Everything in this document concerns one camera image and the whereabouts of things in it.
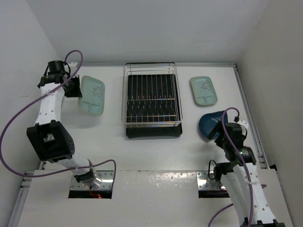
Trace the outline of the light green rectangular plate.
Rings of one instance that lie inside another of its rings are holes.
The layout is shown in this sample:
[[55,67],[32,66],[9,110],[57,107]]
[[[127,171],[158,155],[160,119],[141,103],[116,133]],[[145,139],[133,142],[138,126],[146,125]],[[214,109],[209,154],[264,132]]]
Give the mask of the light green rectangular plate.
[[96,78],[83,76],[80,90],[82,97],[78,99],[78,107],[91,115],[102,115],[105,104],[105,84]]

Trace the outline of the metal base plate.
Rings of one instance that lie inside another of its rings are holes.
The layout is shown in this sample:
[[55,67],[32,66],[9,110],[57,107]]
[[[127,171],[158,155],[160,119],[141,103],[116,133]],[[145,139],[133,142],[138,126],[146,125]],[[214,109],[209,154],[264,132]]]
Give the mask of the metal base plate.
[[226,188],[216,180],[210,179],[208,171],[196,171],[198,190],[200,191],[225,191]]
[[95,179],[88,183],[78,183],[73,177],[70,184],[71,191],[110,191],[113,186],[114,171],[101,171],[95,172]]

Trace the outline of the light green plate with berries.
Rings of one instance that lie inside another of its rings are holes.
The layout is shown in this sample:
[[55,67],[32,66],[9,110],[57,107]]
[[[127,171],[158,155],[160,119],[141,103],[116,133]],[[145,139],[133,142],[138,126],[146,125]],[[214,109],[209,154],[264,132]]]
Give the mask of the light green plate with berries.
[[207,106],[217,103],[217,94],[210,77],[192,77],[190,79],[190,84],[197,105]]

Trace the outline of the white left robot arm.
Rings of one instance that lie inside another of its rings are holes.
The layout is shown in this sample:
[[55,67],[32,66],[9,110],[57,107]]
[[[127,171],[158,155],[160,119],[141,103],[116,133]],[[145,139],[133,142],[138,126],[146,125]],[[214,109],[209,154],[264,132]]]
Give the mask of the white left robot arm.
[[75,144],[61,123],[61,109],[65,97],[81,97],[80,79],[71,77],[71,69],[64,61],[48,62],[38,84],[41,95],[39,115],[27,137],[41,161],[58,163],[73,172],[78,183],[97,189],[101,184],[93,164],[75,153]]

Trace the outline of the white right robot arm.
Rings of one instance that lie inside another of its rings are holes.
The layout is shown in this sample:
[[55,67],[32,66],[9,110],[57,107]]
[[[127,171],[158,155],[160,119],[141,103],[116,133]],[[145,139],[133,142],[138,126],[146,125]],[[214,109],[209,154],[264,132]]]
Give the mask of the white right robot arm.
[[246,136],[238,123],[219,122],[209,133],[211,140],[225,152],[227,162],[217,163],[214,179],[220,182],[233,203],[241,227],[283,227],[270,209],[259,180],[256,158],[244,145]]

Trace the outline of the black drip tray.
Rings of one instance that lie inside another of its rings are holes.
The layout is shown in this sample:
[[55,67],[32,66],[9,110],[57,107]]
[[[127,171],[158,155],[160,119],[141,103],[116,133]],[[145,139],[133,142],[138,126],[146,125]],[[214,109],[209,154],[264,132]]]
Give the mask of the black drip tray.
[[177,76],[127,76],[125,110],[128,138],[179,137],[182,134],[182,116]]

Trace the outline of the dark blue round plate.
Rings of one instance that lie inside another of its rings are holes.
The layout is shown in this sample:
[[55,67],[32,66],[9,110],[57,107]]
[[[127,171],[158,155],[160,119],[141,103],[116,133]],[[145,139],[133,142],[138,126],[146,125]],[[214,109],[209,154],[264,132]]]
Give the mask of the dark blue round plate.
[[224,135],[222,115],[224,111],[204,114],[198,123],[198,129],[205,141],[221,139]]

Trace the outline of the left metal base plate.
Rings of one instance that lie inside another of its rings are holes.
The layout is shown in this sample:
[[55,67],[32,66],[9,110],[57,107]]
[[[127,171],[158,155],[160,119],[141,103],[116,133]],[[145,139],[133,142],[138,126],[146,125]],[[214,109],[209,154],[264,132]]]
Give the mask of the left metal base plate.
[[110,191],[113,186],[114,171],[101,171],[95,172],[95,179],[88,183],[78,183],[73,177],[70,184],[71,191]]

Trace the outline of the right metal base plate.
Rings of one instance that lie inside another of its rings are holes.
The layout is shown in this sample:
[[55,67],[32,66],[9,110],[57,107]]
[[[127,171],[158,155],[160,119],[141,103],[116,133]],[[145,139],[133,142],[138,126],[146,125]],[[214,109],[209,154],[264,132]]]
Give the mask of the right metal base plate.
[[210,179],[208,171],[196,171],[198,190],[200,191],[225,191],[226,188],[216,180]]

